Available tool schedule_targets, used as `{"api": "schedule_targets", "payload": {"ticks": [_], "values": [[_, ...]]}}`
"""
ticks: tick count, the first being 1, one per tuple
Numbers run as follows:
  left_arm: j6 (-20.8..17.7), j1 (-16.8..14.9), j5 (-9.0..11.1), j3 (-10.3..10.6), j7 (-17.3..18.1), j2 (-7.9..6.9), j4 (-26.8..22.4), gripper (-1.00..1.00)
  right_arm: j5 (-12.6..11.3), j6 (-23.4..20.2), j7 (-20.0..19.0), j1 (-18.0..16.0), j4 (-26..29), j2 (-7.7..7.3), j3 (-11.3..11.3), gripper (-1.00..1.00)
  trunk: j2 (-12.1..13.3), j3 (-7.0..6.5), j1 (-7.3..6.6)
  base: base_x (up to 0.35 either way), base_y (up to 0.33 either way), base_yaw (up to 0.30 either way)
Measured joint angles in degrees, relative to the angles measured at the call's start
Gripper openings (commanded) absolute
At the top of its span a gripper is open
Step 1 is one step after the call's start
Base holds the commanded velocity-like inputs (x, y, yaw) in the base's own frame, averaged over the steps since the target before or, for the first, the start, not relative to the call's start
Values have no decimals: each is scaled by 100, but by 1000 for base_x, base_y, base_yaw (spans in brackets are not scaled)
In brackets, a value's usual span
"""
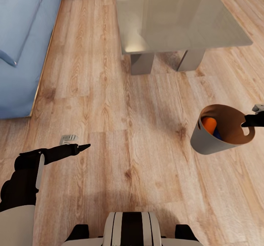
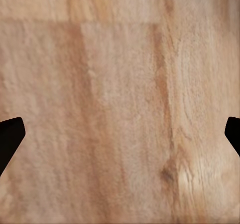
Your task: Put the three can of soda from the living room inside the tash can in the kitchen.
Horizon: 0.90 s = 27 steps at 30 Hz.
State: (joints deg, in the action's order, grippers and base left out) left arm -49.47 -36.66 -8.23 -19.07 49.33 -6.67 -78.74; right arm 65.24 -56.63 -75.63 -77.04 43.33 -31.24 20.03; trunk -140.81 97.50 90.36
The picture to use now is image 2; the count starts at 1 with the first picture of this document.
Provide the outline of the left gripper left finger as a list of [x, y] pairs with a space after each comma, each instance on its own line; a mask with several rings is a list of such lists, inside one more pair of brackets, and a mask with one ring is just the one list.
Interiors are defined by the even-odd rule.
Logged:
[[21, 117], [0, 122], [0, 176], [25, 137]]

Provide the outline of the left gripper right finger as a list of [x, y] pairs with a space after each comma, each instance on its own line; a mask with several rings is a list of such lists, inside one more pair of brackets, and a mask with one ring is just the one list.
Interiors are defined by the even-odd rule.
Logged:
[[224, 133], [240, 156], [240, 118], [229, 117]]

